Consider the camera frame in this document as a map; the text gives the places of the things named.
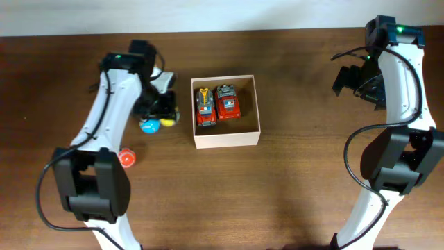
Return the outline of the blue toy ball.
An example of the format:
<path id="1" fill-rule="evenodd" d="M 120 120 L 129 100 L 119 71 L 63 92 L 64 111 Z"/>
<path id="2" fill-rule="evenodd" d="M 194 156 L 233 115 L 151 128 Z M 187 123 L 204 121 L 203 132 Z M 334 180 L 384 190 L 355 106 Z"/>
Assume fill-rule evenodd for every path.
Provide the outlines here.
<path id="1" fill-rule="evenodd" d="M 139 122 L 139 127 L 146 134 L 154 134 L 160 129 L 160 121 L 158 119 L 142 119 Z"/>

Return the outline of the yellow toy ball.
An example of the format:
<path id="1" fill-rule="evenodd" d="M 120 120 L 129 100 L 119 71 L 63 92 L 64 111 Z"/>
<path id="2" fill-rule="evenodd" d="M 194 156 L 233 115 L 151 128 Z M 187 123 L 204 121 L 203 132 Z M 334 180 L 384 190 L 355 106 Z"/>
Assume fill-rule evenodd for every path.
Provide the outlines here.
<path id="1" fill-rule="evenodd" d="M 180 112 L 178 107 L 175 108 L 175 115 L 171 119 L 160 119 L 160 124 L 164 127 L 175 126 L 180 120 Z"/>

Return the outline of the red truck with yellow crane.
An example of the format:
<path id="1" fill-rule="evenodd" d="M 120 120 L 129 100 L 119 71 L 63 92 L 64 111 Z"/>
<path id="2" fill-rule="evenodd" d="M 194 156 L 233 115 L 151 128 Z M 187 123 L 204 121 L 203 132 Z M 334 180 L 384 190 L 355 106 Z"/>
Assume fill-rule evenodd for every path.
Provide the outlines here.
<path id="1" fill-rule="evenodd" d="M 212 91 L 201 88 L 196 95 L 196 122 L 198 126 L 213 126 L 216 124 L 216 110 Z"/>

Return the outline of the red toy ball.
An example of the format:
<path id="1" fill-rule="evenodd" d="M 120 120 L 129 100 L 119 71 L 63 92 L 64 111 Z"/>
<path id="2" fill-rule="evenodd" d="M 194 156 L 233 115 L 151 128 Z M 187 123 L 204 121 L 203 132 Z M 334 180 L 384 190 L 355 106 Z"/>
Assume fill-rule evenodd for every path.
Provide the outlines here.
<path id="1" fill-rule="evenodd" d="M 132 167 L 137 160 L 135 152 L 128 148 L 122 149 L 118 154 L 118 158 L 124 169 Z"/>

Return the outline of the red truck with grey top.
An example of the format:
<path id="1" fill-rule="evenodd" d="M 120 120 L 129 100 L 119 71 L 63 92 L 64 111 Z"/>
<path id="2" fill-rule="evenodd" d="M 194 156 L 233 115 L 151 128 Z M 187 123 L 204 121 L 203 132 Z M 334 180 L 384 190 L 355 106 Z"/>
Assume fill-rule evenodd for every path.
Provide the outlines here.
<path id="1" fill-rule="evenodd" d="M 216 110 L 218 119 L 239 119 L 241 111 L 234 85 L 221 85 L 216 88 Z"/>

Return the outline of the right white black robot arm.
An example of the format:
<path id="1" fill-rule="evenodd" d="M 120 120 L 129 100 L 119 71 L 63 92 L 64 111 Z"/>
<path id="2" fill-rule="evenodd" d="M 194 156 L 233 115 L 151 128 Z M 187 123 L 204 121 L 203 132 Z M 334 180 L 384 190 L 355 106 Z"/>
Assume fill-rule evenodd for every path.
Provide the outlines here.
<path id="1" fill-rule="evenodd" d="M 330 249 L 372 249 L 394 207 L 443 157 L 443 132 L 429 111 L 422 76 L 423 30 L 385 15 L 365 29 L 364 64 L 342 67 L 332 89 L 351 89 L 385 110 L 386 121 L 356 130 L 345 143 L 345 168 L 361 192 Z"/>

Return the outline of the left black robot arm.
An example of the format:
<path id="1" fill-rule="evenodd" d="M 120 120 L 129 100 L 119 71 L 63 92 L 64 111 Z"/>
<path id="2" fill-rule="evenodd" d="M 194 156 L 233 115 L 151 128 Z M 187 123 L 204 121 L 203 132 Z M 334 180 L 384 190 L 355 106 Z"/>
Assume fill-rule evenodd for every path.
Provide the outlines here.
<path id="1" fill-rule="evenodd" d="M 102 249 L 141 249 L 127 209 L 131 186 L 121 140 L 135 116 L 145 133 L 173 126 L 180 119 L 171 90 L 176 75 L 157 67 L 163 59 L 146 40 L 132 40 L 128 52 L 108 53 L 99 65 L 98 93 L 79 134 L 68 148 L 57 148 L 52 169 L 60 202 L 91 231 Z"/>

